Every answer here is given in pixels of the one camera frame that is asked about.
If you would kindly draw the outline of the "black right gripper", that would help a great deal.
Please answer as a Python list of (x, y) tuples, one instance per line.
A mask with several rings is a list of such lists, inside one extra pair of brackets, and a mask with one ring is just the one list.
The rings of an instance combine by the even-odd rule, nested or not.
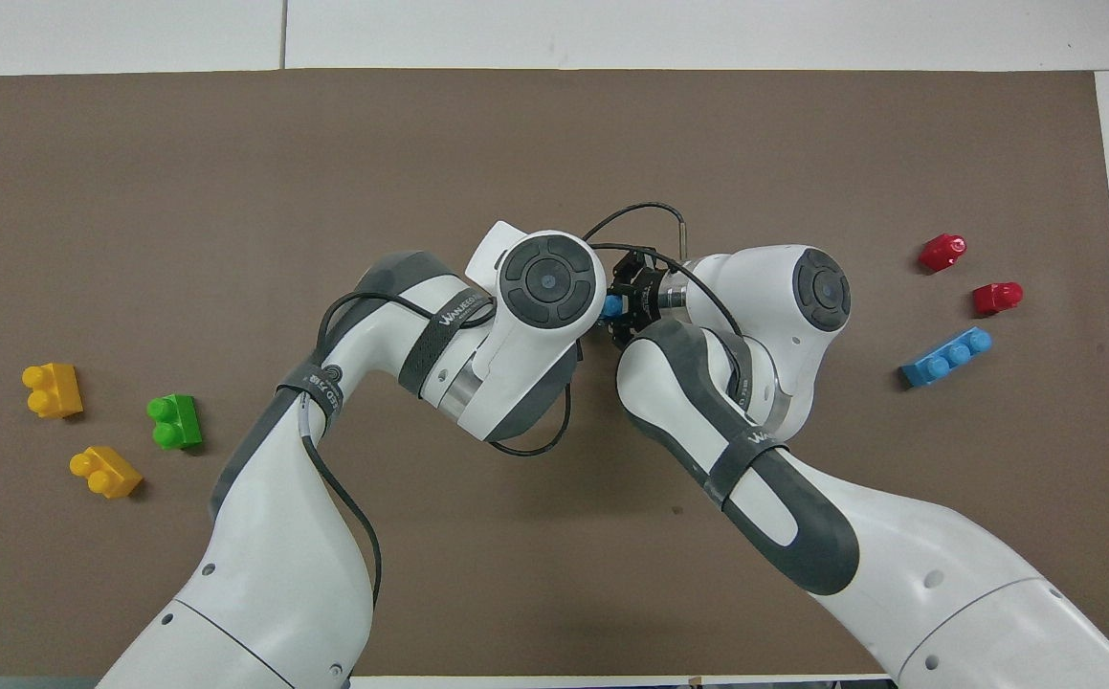
[(611, 341), (618, 349), (625, 349), (638, 333), (660, 320), (659, 294), (668, 274), (651, 255), (625, 252), (614, 265), (614, 282), (623, 283), (627, 310), (623, 320), (612, 320)]

